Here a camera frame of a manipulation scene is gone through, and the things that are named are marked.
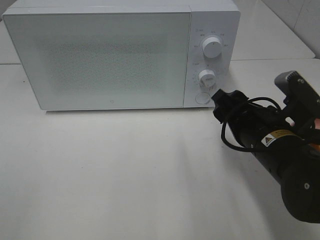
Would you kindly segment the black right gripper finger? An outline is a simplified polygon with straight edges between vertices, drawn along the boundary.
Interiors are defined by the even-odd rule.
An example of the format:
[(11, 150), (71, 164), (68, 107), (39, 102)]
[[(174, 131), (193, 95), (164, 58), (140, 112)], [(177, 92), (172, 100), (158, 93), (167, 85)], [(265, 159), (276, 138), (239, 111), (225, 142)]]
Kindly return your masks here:
[(214, 102), (216, 107), (227, 106), (230, 103), (229, 93), (219, 89), (212, 97), (211, 100)]
[(213, 115), (222, 124), (232, 109), (232, 105), (216, 103), (213, 110)]

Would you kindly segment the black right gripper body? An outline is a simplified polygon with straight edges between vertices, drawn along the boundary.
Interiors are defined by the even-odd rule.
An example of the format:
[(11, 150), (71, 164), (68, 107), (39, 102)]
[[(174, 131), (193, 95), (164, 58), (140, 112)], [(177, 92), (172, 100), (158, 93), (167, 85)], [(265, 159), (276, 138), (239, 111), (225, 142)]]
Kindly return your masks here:
[(278, 104), (269, 97), (248, 98), (243, 92), (231, 93), (233, 133), (272, 132), (278, 126)]

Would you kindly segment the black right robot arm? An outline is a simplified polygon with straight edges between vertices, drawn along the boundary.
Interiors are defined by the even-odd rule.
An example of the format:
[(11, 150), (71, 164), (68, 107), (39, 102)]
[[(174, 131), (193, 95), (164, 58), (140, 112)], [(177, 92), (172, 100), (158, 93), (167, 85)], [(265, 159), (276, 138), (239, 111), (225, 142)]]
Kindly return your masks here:
[(297, 220), (320, 222), (320, 152), (290, 126), (269, 97), (249, 99), (239, 90), (218, 90), (211, 98), (230, 149), (251, 153), (279, 183), (282, 201)]

